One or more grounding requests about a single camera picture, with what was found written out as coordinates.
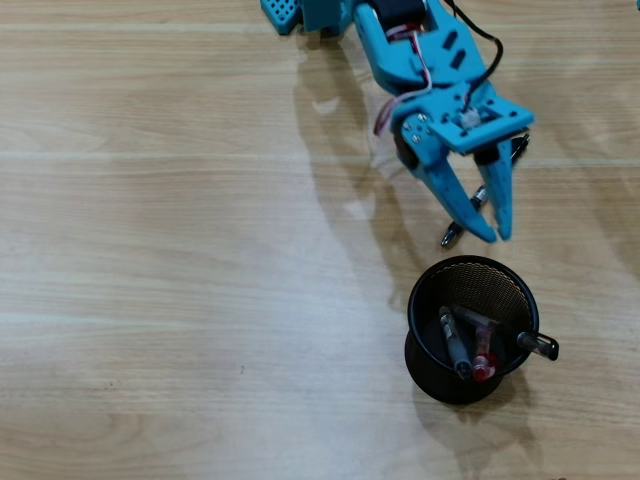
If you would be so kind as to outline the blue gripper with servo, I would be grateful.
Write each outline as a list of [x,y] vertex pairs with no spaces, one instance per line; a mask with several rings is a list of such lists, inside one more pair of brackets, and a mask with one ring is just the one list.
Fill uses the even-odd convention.
[[490,87],[470,94],[465,85],[414,92],[390,113],[398,157],[422,181],[453,221],[487,243],[496,233],[475,210],[449,164],[450,153],[470,155],[494,210],[498,234],[513,231],[512,142],[501,141],[501,100]]

